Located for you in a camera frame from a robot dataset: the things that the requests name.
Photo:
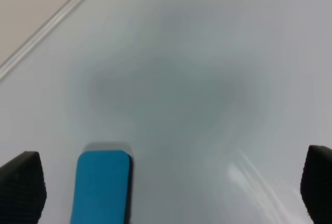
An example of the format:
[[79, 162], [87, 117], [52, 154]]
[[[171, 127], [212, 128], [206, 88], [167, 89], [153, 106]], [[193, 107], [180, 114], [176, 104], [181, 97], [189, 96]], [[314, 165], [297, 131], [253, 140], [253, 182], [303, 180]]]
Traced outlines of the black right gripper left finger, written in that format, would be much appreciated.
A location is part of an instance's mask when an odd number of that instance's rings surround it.
[[46, 198], [37, 151], [25, 151], [1, 166], [1, 223], [38, 223]]

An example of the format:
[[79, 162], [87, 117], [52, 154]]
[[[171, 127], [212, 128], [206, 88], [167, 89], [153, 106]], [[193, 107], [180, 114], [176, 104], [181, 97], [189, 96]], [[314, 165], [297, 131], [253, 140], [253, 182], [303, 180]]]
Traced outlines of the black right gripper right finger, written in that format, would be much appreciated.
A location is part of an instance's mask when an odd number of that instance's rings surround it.
[[300, 193], [313, 223], [331, 223], [331, 149], [310, 145]]

